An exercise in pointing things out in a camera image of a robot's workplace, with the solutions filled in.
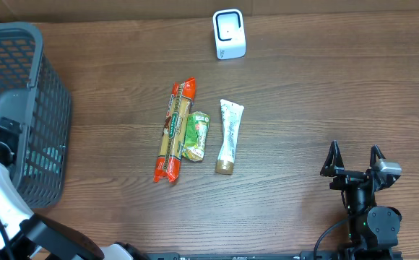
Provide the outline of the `orange spaghetti packet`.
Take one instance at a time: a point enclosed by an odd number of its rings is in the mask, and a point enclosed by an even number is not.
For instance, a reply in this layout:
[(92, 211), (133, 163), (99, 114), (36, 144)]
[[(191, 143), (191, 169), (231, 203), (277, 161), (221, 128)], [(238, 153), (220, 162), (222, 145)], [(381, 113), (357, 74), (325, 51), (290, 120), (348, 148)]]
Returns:
[(154, 182), (167, 178), (178, 179), (189, 111), (194, 102), (196, 82), (194, 77), (175, 83), (168, 102), (157, 156)]

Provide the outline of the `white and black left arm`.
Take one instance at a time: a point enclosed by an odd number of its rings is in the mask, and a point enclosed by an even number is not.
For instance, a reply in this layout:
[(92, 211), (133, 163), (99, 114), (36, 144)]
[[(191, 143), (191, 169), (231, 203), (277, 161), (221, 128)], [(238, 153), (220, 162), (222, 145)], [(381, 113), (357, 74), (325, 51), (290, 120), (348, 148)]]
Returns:
[(8, 165), (14, 151), (0, 140), (0, 259), (31, 259), (41, 248), (48, 259), (147, 259), (129, 243), (100, 247), (81, 232), (32, 211), (14, 187)]

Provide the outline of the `mint green wipes packet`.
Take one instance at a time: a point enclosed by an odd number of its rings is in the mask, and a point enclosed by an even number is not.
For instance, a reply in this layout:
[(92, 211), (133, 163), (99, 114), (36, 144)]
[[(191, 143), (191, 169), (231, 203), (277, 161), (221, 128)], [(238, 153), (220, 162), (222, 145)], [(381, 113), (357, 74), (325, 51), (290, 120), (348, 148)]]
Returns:
[(45, 147), (41, 151), (27, 148), (25, 154), (24, 175), (38, 176), (45, 174), (61, 175), (62, 154), (54, 147)]

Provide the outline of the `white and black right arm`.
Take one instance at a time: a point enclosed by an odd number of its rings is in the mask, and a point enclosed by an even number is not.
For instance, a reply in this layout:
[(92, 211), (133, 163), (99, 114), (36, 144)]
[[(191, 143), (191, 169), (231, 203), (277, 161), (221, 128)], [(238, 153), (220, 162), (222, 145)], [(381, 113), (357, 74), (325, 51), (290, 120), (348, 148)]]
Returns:
[(346, 170), (338, 142), (332, 141), (320, 175), (332, 178), (329, 188), (340, 192), (347, 217), (321, 234), (313, 258), (321, 257), (319, 246), (325, 236), (347, 224), (350, 241), (338, 245), (330, 259), (401, 259), (402, 254), (392, 249), (398, 245), (402, 214), (376, 203), (376, 192), (391, 187), (401, 174), (400, 164), (387, 160), (377, 145), (371, 148), (366, 170)]

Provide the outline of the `white tube with gold cap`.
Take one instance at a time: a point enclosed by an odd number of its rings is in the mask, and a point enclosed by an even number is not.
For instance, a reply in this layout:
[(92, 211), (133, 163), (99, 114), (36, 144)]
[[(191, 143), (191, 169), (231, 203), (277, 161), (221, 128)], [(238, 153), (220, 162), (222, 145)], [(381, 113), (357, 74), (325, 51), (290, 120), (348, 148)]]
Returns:
[(229, 100), (220, 100), (223, 123), (223, 144), (217, 157), (215, 171), (219, 174), (231, 175), (236, 160), (238, 132), (244, 106)]

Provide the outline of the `green snack packet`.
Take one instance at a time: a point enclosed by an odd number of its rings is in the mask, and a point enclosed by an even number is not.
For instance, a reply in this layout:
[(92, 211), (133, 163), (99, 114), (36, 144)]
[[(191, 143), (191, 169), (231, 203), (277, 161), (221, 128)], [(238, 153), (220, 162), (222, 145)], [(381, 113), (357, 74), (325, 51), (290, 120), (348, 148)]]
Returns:
[(183, 146), (185, 158), (194, 162), (203, 161), (209, 124), (210, 117), (206, 113), (195, 111), (188, 117)]

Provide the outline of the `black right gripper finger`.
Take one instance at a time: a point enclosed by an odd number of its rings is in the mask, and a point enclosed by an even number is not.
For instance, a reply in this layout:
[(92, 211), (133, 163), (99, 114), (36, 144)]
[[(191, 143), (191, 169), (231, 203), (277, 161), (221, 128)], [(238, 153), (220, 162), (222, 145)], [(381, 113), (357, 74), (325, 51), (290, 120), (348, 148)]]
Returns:
[(372, 170), (381, 170), (384, 167), (386, 158), (380, 150), (379, 146), (375, 144), (371, 148), (369, 168)]
[(332, 141), (330, 144), (327, 158), (320, 171), (321, 176), (336, 177), (345, 171), (344, 162), (340, 154), (340, 148), (337, 140)]

